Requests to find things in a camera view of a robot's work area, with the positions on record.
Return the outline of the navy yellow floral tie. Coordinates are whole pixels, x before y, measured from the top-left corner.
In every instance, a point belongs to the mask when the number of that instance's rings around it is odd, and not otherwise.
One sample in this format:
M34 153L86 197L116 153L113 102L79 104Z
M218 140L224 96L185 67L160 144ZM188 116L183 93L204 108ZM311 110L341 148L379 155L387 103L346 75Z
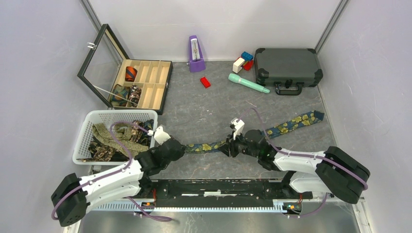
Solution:
M325 114L320 111L312 110L310 112L296 116L295 118L266 129L270 139L279 137L283 134L290 133L298 128L310 126L324 120ZM185 153L200 154L218 152L223 146L225 140L213 143L200 143L186 145Z

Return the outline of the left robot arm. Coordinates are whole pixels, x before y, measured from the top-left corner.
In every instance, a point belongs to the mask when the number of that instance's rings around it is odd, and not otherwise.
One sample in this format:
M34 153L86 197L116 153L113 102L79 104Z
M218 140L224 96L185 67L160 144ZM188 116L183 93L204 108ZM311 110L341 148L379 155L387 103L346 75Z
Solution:
M77 177L75 173L65 176L51 195L52 219L66 227L103 204L126 197L150 197L154 189L150 176L180 159L185 149L186 146L170 138L104 172L83 177Z

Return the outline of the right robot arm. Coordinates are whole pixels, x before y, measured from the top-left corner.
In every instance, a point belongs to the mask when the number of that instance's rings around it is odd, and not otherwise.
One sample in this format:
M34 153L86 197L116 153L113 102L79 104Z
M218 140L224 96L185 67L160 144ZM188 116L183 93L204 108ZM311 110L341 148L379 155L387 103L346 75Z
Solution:
M263 131L249 130L229 135L219 151L228 157L249 155L266 170L285 171L280 190L287 198L322 192L356 204L368 188L369 169L336 146L318 152L292 151L274 146Z

